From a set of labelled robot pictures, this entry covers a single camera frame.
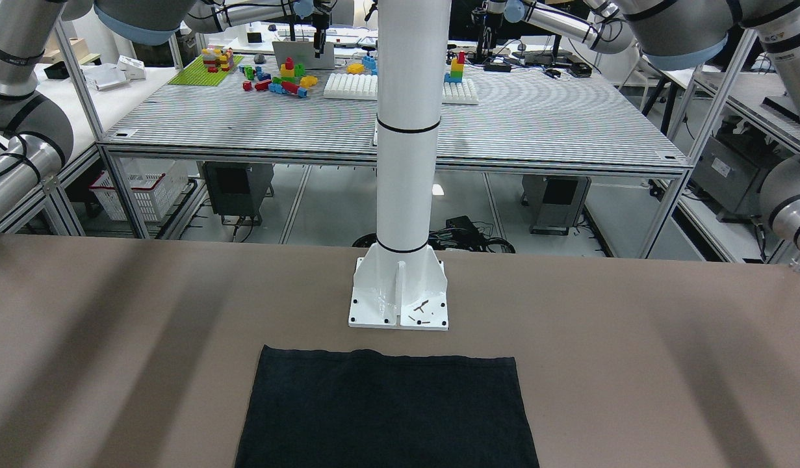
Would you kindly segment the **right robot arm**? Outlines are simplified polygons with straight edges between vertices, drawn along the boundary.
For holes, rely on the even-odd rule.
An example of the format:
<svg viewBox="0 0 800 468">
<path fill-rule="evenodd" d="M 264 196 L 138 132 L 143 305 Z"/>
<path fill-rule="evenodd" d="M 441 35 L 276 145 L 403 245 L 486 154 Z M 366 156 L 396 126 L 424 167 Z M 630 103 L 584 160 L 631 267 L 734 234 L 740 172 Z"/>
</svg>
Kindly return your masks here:
<svg viewBox="0 0 800 468">
<path fill-rule="evenodd" d="M 281 17 L 292 1 L 0 1 L 0 221 L 28 193 L 57 175 L 73 152 L 69 118 L 37 89 L 35 65 L 59 20 L 87 12 L 136 44 L 167 42 L 180 26 L 209 34 Z"/>
</svg>

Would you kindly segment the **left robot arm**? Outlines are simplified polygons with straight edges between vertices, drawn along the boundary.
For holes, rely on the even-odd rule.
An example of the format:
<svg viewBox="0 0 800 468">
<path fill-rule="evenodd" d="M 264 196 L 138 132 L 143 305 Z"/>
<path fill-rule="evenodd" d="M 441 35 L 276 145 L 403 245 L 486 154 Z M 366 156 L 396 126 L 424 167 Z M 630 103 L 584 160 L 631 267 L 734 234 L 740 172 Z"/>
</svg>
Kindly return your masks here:
<svg viewBox="0 0 800 468">
<path fill-rule="evenodd" d="M 602 54 L 637 44 L 662 71 L 713 59 L 730 31 L 753 31 L 800 118 L 800 1 L 590 1 L 588 21 L 539 1 L 488 1 L 509 23 L 530 23 Z M 765 225 L 800 252 L 800 155 L 770 171 L 759 199 Z"/>
</svg>

